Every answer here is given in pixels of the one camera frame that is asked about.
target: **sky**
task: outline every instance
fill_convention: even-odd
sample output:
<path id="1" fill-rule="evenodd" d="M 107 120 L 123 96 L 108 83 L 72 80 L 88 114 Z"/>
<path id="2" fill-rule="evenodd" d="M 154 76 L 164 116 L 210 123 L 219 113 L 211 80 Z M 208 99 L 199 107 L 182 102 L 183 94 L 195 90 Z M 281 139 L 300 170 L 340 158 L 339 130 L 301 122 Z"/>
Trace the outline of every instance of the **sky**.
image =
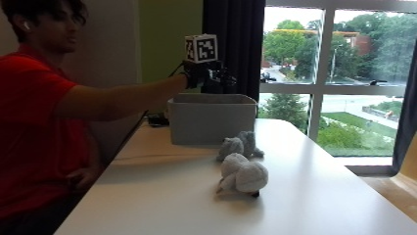
<path id="1" fill-rule="evenodd" d="M 363 11 L 336 11 L 335 22 L 348 22 L 355 17 L 371 14 L 372 12 Z M 323 18 L 323 10 L 320 9 L 296 9 L 296 8 L 266 8 L 266 23 L 264 31 L 272 31 L 276 25 L 284 20 L 299 21 L 303 26 L 307 26 L 308 22 L 320 20 Z"/>

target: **plush toy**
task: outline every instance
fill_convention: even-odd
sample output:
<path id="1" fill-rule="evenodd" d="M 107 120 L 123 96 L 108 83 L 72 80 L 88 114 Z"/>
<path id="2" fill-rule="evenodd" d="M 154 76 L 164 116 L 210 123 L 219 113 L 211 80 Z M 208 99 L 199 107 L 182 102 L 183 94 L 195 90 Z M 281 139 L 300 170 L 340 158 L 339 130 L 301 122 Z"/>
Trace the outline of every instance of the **plush toy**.
<path id="1" fill-rule="evenodd" d="M 223 190 L 236 190 L 252 197 L 260 197 L 260 189 L 268 184 L 267 168 L 238 153 L 226 157 L 222 163 L 222 176 L 218 193 Z"/>
<path id="2" fill-rule="evenodd" d="M 242 131 L 235 138 L 224 138 L 216 159 L 223 162 L 224 158 L 232 153 L 244 155 L 247 159 L 264 156 L 264 151 L 258 148 L 256 133 L 254 131 Z"/>

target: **gray plush toy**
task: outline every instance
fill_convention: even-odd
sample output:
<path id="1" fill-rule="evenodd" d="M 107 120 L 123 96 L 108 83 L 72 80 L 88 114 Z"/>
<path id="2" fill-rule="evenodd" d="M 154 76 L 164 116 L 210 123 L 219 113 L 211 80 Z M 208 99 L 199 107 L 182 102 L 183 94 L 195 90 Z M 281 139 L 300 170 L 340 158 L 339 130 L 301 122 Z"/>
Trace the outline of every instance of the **gray plush toy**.
<path id="1" fill-rule="evenodd" d="M 260 196 L 260 189 L 268 184 L 268 170 L 242 154 L 231 154 L 222 163 L 222 180 L 218 193 L 223 190 L 236 190 L 254 197 Z"/>
<path id="2" fill-rule="evenodd" d="M 264 151 L 258 148 L 256 133 L 254 131 L 242 131 L 235 138 L 224 138 L 216 159 L 223 162 L 224 158 L 232 153 L 242 154 L 247 159 L 264 156 Z"/>

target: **white bin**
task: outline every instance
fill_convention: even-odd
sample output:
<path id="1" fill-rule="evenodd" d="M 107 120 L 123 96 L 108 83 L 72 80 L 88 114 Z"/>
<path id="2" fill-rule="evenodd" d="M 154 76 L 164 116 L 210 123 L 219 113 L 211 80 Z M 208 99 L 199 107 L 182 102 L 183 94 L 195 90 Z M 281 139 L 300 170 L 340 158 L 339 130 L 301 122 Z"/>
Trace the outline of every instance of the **white bin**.
<path id="1" fill-rule="evenodd" d="M 240 131 L 254 131 L 258 102 L 239 94 L 179 94 L 168 101 L 171 142 L 218 145 Z"/>

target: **dark curtain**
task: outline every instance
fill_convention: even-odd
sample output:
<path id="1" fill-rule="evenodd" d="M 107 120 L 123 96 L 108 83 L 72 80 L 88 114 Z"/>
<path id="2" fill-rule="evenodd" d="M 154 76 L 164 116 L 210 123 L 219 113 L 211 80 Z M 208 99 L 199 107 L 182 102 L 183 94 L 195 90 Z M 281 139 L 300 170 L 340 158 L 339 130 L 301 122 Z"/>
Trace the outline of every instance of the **dark curtain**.
<path id="1" fill-rule="evenodd" d="M 408 146 L 417 130 L 417 41 L 409 70 L 399 129 L 395 139 L 392 167 L 400 171 Z"/>
<path id="2" fill-rule="evenodd" d="M 260 100 L 266 0 L 204 0 L 204 33 L 216 34 L 219 59 L 238 78 L 235 87 L 204 87 Z"/>

